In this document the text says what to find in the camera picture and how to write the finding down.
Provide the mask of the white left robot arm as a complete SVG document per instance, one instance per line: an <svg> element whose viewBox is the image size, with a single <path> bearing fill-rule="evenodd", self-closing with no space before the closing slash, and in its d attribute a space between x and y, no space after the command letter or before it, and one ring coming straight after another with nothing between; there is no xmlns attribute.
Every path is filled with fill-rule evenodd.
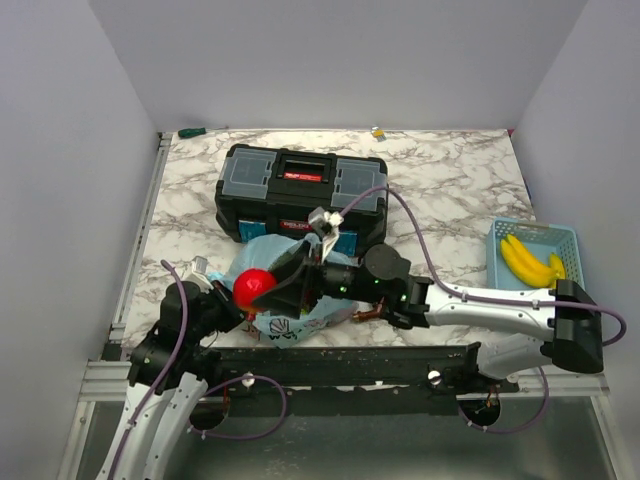
<svg viewBox="0 0 640 480"><path fill-rule="evenodd" d="M196 401L222 380L220 356L201 346L245 320L220 281L191 277L167 287L159 318L134 348L116 433L99 479L162 479Z"/></svg>

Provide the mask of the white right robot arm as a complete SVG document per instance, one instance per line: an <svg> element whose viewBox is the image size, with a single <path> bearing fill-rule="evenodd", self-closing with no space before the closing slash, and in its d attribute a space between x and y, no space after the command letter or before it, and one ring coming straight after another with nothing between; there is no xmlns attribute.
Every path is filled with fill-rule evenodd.
<svg viewBox="0 0 640 480"><path fill-rule="evenodd" d="M404 330L462 325L504 333L481 344L460 367L460 379L480 392L511 374L553 365L578 374L604 369L601 315L575 282L537 290L466 289L411 274L409 260L387 244L368 249L356 265L325 260L304 242L270 274L274 286L251 305L297 318L324 297L376 305L378 316Z"/></svg>

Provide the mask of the light blue plastic bag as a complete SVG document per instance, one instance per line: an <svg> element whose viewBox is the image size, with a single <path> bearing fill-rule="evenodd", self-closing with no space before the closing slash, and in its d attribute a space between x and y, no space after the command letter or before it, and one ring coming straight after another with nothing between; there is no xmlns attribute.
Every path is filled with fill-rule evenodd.
<svg viewBox="0 0 640 480"><path fill-rule="evenodd" d="M356 301L324 295L309 279L311 270L306 258L320 244L314 233L298 240L276 234L256 237L245 244L226 272L211 271L206 277L233 291L246 271L271 272L277 285L273 292L259 297L258 304L264 309L255 314L252 325L260 340L289 348L349 319L358 310Z"/></svg>

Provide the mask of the red fake fruit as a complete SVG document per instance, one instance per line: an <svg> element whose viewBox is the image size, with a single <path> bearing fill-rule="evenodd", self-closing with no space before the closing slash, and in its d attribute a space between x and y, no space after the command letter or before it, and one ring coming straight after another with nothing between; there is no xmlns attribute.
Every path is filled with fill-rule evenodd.
<svg viewBox="0 0 640 480"><path fill-rule="evenodd" d="M276 278L267 270L258 268L245 270L234 281L233 300L241 310L255 312L253 301L270 291L277 283Z"/></svg>

